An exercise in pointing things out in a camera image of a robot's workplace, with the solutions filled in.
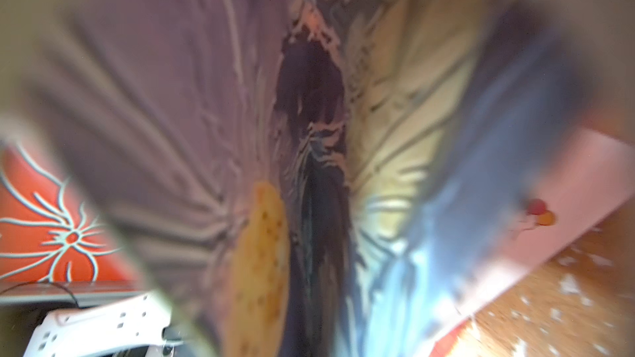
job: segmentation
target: flower pattern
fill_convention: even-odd
[[[20,142],[0,162],[0,280],[131,280],[104,236],[99,215],[78,198],[69,177],[45,168]]]

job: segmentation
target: white power strip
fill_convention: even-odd
[[[24,357],[99,357],[145,345],[163,346],[171,307],[149,292],[91,309],[49,312]]]

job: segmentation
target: fabric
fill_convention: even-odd
[[[413,356],[583,102],[506,0],[74,0],[41,41],[31,115],[227,356]]]
[[[134,280],[126,258],[106,238],[102,219],[71,179],[51,168],[20,143],[2,150],[0,280]]]

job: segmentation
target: blurry object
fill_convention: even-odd
[[[547,203],[544,200],[539,198],[532,198],[529,202],[527,202],[527,208],[525,209],[527,215],[542,215],[547,210]]]
[[[145,357],[173,357],[174,356],[174,347],[165,347],[165,346],[150,346],[147,349],[147,353]]]
[[[542,199],[527,207],[541,212],[546,209],[542,203],[549,202],[549,209],[558,212],[557,225],[532,224],[530,231],[519,232],[519,227],[528,229],[526,224],[512,221],[511,234],[475,272],[440,333],[477,313],[633,197],[635,184],[628,175],[634,160],[632,146],[597,131],[577,130],[557,165],[538,181],[535,195]]]
[[[562,33],[508,0],[73,0],[25,89],[215,349],[250,311],[228,284],[266,181],[289,230],[279,353],[409,356],[582,107]]]
[[[229,293],[224,355],[275,357],[289,298],[289,225],[277,190],[264,182],[253,191],[254,210],[237,240]]]
[[[112,303],[143,292],[143,289],[139,287],[138,281],[71,282],[59,283],[59,285],[67,288],[75,296],[77,303],[82,308]],[[2,282],[0,287],[5,287],[2,289],[3,293],[0,297],[0,305],[2,306],[67,303],[69,297],[67,291],[54,287],[52,283],[46,281]]]
[[[24,357],[87,357],[144,345],[168,345],[171,309],[156,292],[91,309],[49,312],[33,332]],[[169,345],[182,344],[170,341]]]
[[[29,285],[35,285],[35,284],[47,285],[47,286],[50,286],[51,288],[55,287],[57,289],[60,289],[60,290],[62,290],[64,292],[66,292],[68,294],[68,296],[72,299],[73,303],[75,304],[75,307],[78,308],[78,309],[80,308],[79,301],[77,300],[77,297],[75,297],[75,294],[73,293],[73,291],[69,290],[68,287],[66,287],[66,286],[64,286],[62,284],[52,283],[52,282],[47,282],[47,281],[44,281],[44,282],[35,281],[35,282],[17,283],[17,284],[12,285],[11,287],[5,288],[4,290],[0,290],[0,295],[7,294],[7,293],[11,292],[12,290],[19,289],[20,287],[27,287]]]
[[[631,198],[475,314],[480,336],[464,332],[463,353],[447,357],[510,356],[518,338],[527,343],[527,356],[555,355],[552,350],[560,356],[600,356],[598,346],[611,356],[632,355],[625,342],[632,335],[632,294],[620,275],[632,266],[622,248],[623,228],[632,226],[632,203]],[[589,207],[579,210],[585,215]],[[596,263],[598,256],[612,266]],[[580,293],[564,294],[565,279],[575,279]]]
[[[20,142],[0,149],[0,280],[135,280],[69,177]]]

